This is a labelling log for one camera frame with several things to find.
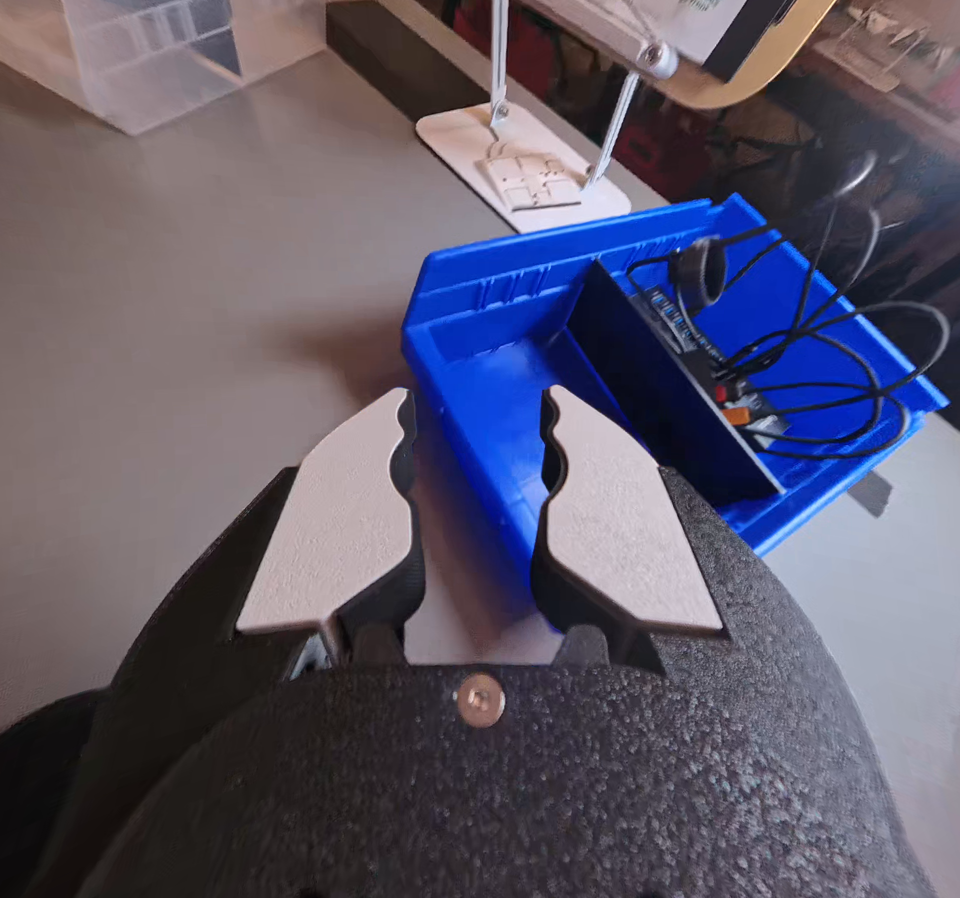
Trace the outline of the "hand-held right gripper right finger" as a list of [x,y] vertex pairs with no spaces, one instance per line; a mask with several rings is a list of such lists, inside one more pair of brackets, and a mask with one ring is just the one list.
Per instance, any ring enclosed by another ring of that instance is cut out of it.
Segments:
[[531,562],[559,631],[717,636],[724,623],[662,467],[619,424],[560,385],[541,398],[547,490]]

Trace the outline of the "black usb hub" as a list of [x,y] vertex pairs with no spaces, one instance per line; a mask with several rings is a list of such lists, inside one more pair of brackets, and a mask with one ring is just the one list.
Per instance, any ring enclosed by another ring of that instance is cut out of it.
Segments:
[[749,409],[760,417],[752,424],[735,429],[756,452],[774,446],[786,435],[789,424],[776,414],[767,414],[770,406],[747,380],[721,377],[726,359],[704,336],[696,336],[678,304],[661,287],[653,287],[631,296],[638,310],[652,328],[666,340],[697,383],[722,410]]

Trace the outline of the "clear plastic bin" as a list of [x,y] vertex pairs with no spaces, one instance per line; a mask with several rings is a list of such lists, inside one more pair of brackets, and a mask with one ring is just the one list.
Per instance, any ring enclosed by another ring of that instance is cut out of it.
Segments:
[[230,3],[239,78],[174,43],[166,16],[120,16],[97,0],[1,0],[2,68],[138,136],[327,46],[327,0]]

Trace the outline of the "white document stand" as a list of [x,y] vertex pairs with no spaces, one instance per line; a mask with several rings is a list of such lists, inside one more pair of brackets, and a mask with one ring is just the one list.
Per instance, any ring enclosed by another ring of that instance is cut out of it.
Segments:
[[[640,86],[650,86],[674,104],[694,111],[719,111],[762,92],[807,43],[837,0],[749,0],[703,65],[664,45],[644,48],[634,62],[587,32],[573,30],[545,6],[527,0],[489,0],[488,97],[484,103],[421,118],[419,139],[494,211],[520,233],[548,231],[623,216],[627,194],[606,177],[618,136]],[[511,4],[527,6],[611,59],[625,72],[619,95],[594,160],[572,147],[533,112],[508,97]],[[579,174],[582,202],[576,207],[508,213],[479,165],[505,155],[540,154],[559,159]]]

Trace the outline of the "black usb cable red plug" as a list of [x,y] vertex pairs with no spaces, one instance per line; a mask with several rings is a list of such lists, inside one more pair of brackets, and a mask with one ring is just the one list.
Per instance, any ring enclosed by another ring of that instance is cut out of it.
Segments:
[[[715,390],[713,394],[715,401],[719,404],[726,405],[753,392],[765,394],[771,391],[791,391],[807,387],[845,388],[845,384],[829,381],[808,381],[769,386],[766,388],[743,388],[743,384],[748,382],[751,376],[769,370],[774,364],[778,363],[786,352],[797,344],[798,341],[810,339],[829,344],[838,352],[845,354],[854,363],[858,364],[858,367],[866,376],[867,382],[865,385],[850,385],[849,387],[854,390],[854,394],[849,397],[774,410],[774,413],[786,416],[807,411],[832,410],[863,402],[869,402],[874,405],[875,410],[879,412],[882,411],[882,403],[885,400],[892,400],[894,404],[899,404],[899,401],[894,396],[894,392],[923,375],[940,359],[950,343],[953,328],[951,326],[952,324],[948,317],[933,305],[912,300],[887,300],[861,305],[852,311],[836,315],[828,320],[822,320],[822,316],[833,306],[834,302],[834,300],[830,300],[824,303],[806,319],[803,319],[802,312],[798,311],[796,319],[788,328],[766,333],[753,342],[748,343],[731,357],[724,359],[719,365],[714,377]],[[857,357],[853,349],[842,342],[835,342],[834,339],[825,335],[824,331],[827,328],[841,325],[853,319],[865,318],[870,315],[887,312],[899,315],[918,315],[929,318],[933,326],[934,346],[928,357],[916,365],[912,371],[891,384],[881,386],[879,379],[870,370],[869,363],[866,360]]]

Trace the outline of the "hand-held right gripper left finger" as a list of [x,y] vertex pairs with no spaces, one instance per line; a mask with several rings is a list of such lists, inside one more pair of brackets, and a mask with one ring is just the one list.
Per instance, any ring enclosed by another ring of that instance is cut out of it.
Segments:
[[414,517],[394,463],[413,441],[411,392],[395,387],[312,448],[294,474],[236,619],[251,635],[336,635],[347,606],[414,550]]

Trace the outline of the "blue plastic bin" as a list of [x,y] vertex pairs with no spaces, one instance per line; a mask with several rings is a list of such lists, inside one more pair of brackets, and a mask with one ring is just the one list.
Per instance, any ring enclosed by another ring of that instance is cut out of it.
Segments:
[[[509,562],[504,585],[516,592],[530,589],[536,529],[547,495],[541,473],[543,391],[553,385],[568,388],[640,441],[567,326],[591,261],[599,258],[628,297],[653,287],[669,294],[666,256],[701,238],[735,236],[762,222],[734,195],[719,205],[686,203],[427,256],[402,326],[403,353],[503,546]],[[852,348],[884,385],[915,367],[865,318],[823,333]],[[851,376],[853,369],[852,360],[831,345],[803,339],[760,380]],[[911,408],[913,424],[895,448],[920,430],[928,414],[948,405],[924,376],[898,391]],[[758,555],[775,548],[895,449],[866,461],[815,464],[776,460],[748,447],[785,494],[726,507],[708,503]]]

